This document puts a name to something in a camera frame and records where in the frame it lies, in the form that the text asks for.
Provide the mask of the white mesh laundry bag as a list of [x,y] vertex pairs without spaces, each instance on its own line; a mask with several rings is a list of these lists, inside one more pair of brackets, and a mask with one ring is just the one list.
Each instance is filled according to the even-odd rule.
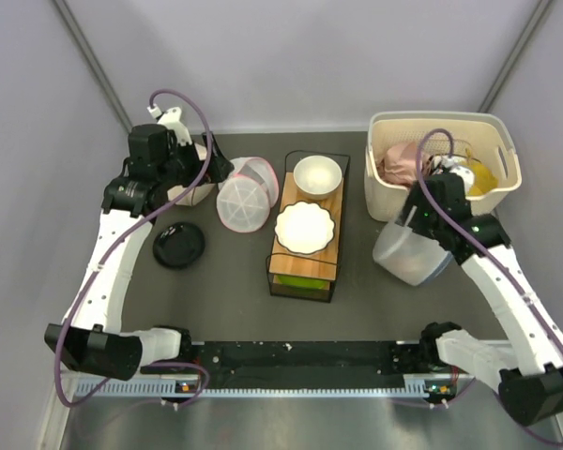
[[437,277],[452,255],[436,241],[391,222],[375,241],[373,260],[406,284],[418,286]]

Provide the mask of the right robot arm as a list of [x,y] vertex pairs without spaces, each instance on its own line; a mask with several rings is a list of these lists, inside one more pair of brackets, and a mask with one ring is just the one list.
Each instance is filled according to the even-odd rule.
[[523,274],[498,219],[473,215],[463,179],[443,173],[412,186],[399,222],[452,254],[510,343],[503,352],[452,322],[432,323],[421,334],[421,364],[432,371],[455,366],[473,375],[521,426],[563,413],[563,333]]

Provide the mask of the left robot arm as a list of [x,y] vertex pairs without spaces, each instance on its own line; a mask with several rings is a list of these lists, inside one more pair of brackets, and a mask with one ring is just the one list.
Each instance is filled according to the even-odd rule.
[[157,215],[171,206],[168,192],[223,181],[233,169],[212,132],[203,135],[206,156],[193,142],[182,143],[164,125],[134,127],[121,173],[104,189],[99,233],[84,283],[60,324],[47,326],[44,340],[55,366],[127,381],[159,361],[173,371],[193,363],[194,350],[183,329],[169,326],[124,333],[126,293],[140,250]]

